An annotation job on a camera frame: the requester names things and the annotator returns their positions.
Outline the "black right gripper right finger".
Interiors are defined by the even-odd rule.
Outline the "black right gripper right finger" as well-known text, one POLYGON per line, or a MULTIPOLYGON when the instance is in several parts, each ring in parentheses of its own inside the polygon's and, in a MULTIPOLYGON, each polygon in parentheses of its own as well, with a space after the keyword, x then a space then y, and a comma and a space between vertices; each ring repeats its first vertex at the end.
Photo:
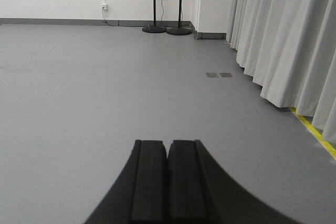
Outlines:
POLYGON ((200 140, 174 140, 168 164, 170 223, 295 223, 236 182, 200 140))

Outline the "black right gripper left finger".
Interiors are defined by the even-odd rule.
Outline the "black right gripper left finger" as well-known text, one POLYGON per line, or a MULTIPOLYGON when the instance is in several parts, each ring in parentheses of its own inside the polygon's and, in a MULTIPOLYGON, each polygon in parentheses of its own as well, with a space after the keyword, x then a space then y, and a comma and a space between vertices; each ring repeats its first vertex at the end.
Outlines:
POLYGON ((136 140, 120 175, 86 223, 166 223, 167 156, 161 141, 136 140))

